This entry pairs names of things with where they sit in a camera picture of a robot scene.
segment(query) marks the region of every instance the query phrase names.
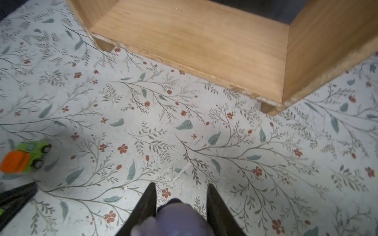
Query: red flower pattern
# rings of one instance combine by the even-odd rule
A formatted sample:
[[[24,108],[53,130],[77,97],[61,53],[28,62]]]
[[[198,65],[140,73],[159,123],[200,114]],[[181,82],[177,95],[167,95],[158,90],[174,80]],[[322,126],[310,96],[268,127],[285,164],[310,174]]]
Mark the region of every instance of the red flower pattern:
[[[120,147],[118,147],[118,151],[119,151],[119,153],[127,153],[127,149],[128,149],[129,147],[128,146],[126,146],[125,144],[122,144]]]
[[[296,156],[299,156],[299,157],[301,157],[301,156],[303,155],[303,153],[300,152],[298,148],[294,150],[294,154],[295,154]]]
[[[256,169],[252,170],[252,173],[254,173],[257,177],[259,177],[260,175],[262,175],[262,169],[259,167],[256,167]]]
[[[287,178],[282,179],[282,182],[283,182],[283,183],[286,182],[287,184],[290,184],[290,181],[289,181]]]
[[[229,118],[229,119],[231,119],[232,120],[232,117],[234,116],[234,114],[233,113],[231,113],[231,112],[229,112],[228,114],[227,114],[227,118]]]
[[[168,198],[168,196],[170,196],[170,192],[168,191],[168,188],[163,189],[161,192],[162,192],[161,195],[165,197],[166,199]]]
[[[104,216],[104,219],[106,220],[106,222],[108,222],[108,224],[110,224],[111,222],[114,222],[114,218],[116,217],[117,215],[115,213],[113,213],[113,211],[110,211],[109,214],[106,214]]]
[[[349,101],[356,103],[356,99],[352,95],[349,96]]]
[[[365,168],[365,170],[367,172],[367,176],[369,176],[370,178],[375,177],[374,170],[372,168],[367,167],[367,168]]]
[[[63,113],[66,112],[66,111],[69,111],[68,106],[62,107],[62,111],[63,111]]]
[[[76,72],[75,76],[74,76],[74,79],[80,78],[80,76],[82,76],[81,72]]]
[[[273,223],[272,229],[274,229],[277,234],[280,234],[281,232],[285,233],[285,229],[283,226],[281,226],[280,220],[273,220],[272,223]]]
[[[71,138],[72,138],[72,140],[76,140],[76,139],[78,139],[80,136],[79,135],[77,135],[77,132],[75,132],[73,135],[71,135]]]
[[[100,149],[100,151],[104,152],[105,148],[107,148],[107,147],[108,147],[108,145],[106,145],[106,144],[103,143],[103,144],[100,145],[99,149]]]

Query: black wheel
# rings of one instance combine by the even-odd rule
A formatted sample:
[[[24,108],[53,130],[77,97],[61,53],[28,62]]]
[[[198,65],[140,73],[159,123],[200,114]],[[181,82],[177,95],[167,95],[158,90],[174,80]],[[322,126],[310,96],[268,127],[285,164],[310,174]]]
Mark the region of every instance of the black wheel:
[[[47,146],[44,146],[44,147],[41,149],[41,152],[42,152],[42,153],[48,153],[50,150],[51,150],[51,144],[49,144],[49,145],[47,145]]]
[[[31,164],[31,166],[34,168],[34,169],[39,169],[43,166],[43,160],[41,159],[35,159],[33,161],[33,163]]]

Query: floral floor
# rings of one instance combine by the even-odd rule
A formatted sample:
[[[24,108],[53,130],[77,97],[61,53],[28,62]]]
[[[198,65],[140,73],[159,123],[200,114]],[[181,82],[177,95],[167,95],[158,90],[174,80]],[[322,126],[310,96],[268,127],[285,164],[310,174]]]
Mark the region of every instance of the floral floor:
[[[247,235],[377,235],[378,57],[276,117],[254,99],[116,48],[65,1],[0,24],[0,156],[53,145],[35,198],[1,235],[114,235],[149,182],[205,215],[214,183]]]

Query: wooden board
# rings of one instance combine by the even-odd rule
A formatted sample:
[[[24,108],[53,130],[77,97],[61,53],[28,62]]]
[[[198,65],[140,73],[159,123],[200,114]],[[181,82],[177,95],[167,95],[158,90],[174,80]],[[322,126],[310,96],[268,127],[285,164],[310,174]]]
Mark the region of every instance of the wooden board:
[[[120,0],[89,30],[187,73],[281,103],[288,29],[206,0]]]
[[[100,39],[93,38],[93,41],[96,44],[96,47],[98,47],[99,49],[101,49],[103,51],[110,52],[114,48],[113,44],[105,42],[105,41],[102,41]]]
[[[94,25],[119,0],[67,0],[73,13],[85,28]]]
[[[377,0],[310,0],[289,29],[284,107],[378,51],[377,36]]]

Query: green toy car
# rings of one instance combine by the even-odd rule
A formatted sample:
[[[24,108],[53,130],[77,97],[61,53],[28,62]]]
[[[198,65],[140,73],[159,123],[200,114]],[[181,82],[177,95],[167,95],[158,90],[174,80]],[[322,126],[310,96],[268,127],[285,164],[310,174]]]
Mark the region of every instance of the green toy car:
[[[51,150],[51,144],[42,141],[22,142],[16,151],[10,151],[3,159],[0,170],[5,173],[31,172],[43,166],[43,156]]]

